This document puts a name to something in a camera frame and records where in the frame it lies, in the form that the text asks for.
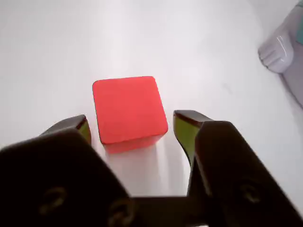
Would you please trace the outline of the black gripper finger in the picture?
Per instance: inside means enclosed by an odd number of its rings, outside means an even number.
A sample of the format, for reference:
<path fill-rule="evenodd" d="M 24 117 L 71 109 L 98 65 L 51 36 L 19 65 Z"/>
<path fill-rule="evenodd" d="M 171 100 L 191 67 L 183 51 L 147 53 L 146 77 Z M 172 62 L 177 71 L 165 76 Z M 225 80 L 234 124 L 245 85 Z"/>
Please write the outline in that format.
<path fill-rule="evenodd" d="M 91 146 L 86 116 L 0 151 L 3 227 L 127 227 L 134 205 Z"/>
<path fill-rule="evenodd" d="M 175 137 L 203 184 L 210 227 L 300 227 L 303 219 L 255 152 L 229 121 L 175 110 Z"/>

